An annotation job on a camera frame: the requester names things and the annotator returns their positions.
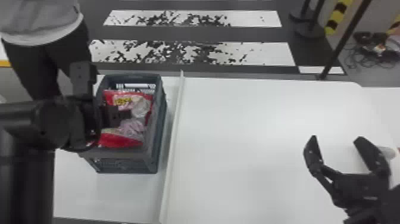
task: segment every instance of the snack bag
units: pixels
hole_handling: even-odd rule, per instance
[[[123,120],[118,128],[103,129],[99,146],[121,148],[143,145],[153,96],[143,92],[104,90],[104,98],[108,105],[118,106],[120,111],[130,110],[132,118]]]

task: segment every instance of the crosswalk stripe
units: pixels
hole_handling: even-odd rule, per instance
[[[323,66],[299,66],[299,71],[302,74],[319,74],[324,70]],[[332,67],[329,74],[344,74],[341,67]]]
[[[94,40],[90,51],[94,62],[106,63],[296,66],[286,42]]]
[[[282,27],[277,11],[112,10],[105,26]]]

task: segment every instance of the cable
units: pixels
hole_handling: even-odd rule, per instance
[[[396,62],[384,62],[375,53],[371,52],[371,55],[367,55],[367,49],[363,52],[363,47],[369,47],[365,45],[360,45],[357,43],[349,43],[346,45],[344,50],[349,52],[348,56],[345,58],[345,65],[349,69],[357,69],[358,66],[370,69],[372,67],[378,66],[383,69],[392,69],[396,67]]]

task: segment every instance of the gray plastic crate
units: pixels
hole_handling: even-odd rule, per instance
[[[104,102],[104,89],[117,89],[125,84],[155,84],[152,113],[148,119],[145,140],[141,147],[93,148],[80,153],[98,173],[156,173],[161,151],[167,101],[161,77],[157,74],[113,74],[105,76],[96,93]]]

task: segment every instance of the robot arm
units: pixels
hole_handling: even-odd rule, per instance
[[[343,208],[348,219],[344,224],[400,223],[400,185],[389,189],[390,167],[382,152],[370,141],[354,141],[368,174],[344,174],[324,164],[317,137],[304,148],[304,159],[310,173],[330,194],[333,204]]]
[[[71,66],[73,96],[0,104],[0,223],[51,224],[56,148],[96,146],[102,127],[117,127],[129,111],[98,105],[96,69]]]

